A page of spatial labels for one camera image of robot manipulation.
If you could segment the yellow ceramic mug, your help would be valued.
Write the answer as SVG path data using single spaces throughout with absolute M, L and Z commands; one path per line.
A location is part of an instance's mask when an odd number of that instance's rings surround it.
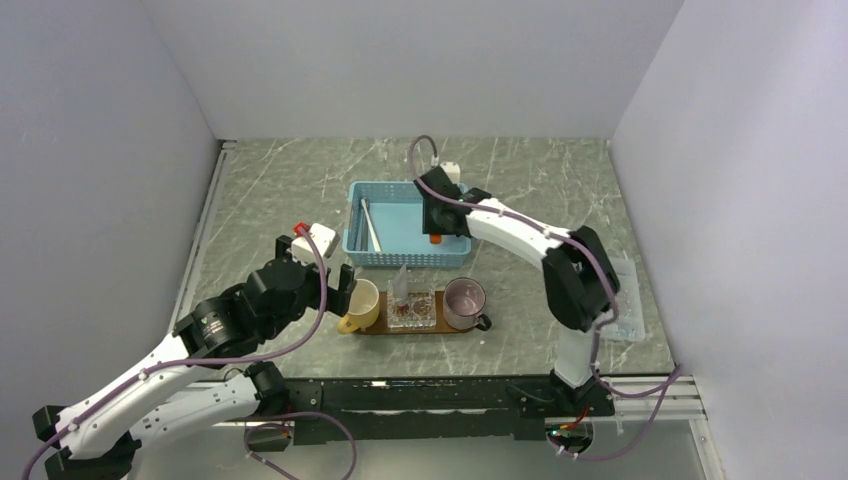
M 342 335 L 371 327 L 379 317 L 380 291 L 367 279 L 359 279 L 350 297 L 347 313 L 339 320 L 337 332 Z

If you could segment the brown oval wooden tray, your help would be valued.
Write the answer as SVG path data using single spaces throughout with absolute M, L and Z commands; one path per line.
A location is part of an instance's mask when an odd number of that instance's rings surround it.
M 436 309 L 437 309 L 437 323 L 436 327 L 432 330 L 425 331 L 390 331 L 387 326 L 387 315 L 386 315 L 386 291 L 380 292 L 380 312 L 379 317 L 376 322 L 369 328 L 365 330 L 356 331 L 356 334 L 361 335 L 401 335 L 401 334 L 460 334 L 470 332 L 473 329 L 469 330 L 457 330 L 449 326 L 443 316 L 443 291 L 437 290 L 436 292 Z

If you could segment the mauve ceramic mug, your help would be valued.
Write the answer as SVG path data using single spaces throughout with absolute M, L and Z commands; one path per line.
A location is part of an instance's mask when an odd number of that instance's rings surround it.
M 488 331 L 491 319 L 484 312 L 487 297 L 482 285 L 467 277 L 451 280 L 443 292 L 443 316 L 457 330 Z

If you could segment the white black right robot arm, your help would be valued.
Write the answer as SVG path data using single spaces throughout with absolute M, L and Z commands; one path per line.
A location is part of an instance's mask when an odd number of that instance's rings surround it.
M 613 313 L 620 281 L 597 233 L 554 227 L 523 215 L 486 191 L 463 192 L 441 167 L 414 180 L 424 200 L 423 232 L 494 244 L 537 268 L 548 309 L 560 324 L 551 388 L 557 411 L 574 415 L 590 399 L 596 326 Z

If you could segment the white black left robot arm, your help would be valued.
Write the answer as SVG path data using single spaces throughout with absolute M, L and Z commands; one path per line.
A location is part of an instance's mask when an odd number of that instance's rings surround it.
M 245 281 L 199 302 L 141 361 L 71 406 L 35 412 L 34 460 L 51 479 L 120 479 L 135 456 L 230 419 L 272 420 L 292 410 L 272 354 L 258 348 L 308 310 L 347 312 L 356 281 L 343 266 L 330 287 L 326 260 L 339 235 L 299 224 Z

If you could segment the light blue plastic basket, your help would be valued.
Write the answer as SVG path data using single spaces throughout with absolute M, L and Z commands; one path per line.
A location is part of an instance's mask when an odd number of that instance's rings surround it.
M 383 251 L 362 251 L 362 210 L 366 197 Z M 422 197 L 408 181 L 355 181 L 348 192 L 349 220 L 342 247 L 357 267 L 459 268 L 472 249 L 465 237 L 444 236 L 433 245 L 422 233 Z

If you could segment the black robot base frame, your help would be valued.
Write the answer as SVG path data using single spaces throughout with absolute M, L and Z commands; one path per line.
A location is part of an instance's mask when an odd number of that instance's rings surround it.
M 320 412 L 356 440 L 510 437 L 543 441 L 560 424 L 615 414 L 596 381 L 569 387 L 553 373 L 507 376 L 289 378 L 250 420 Z

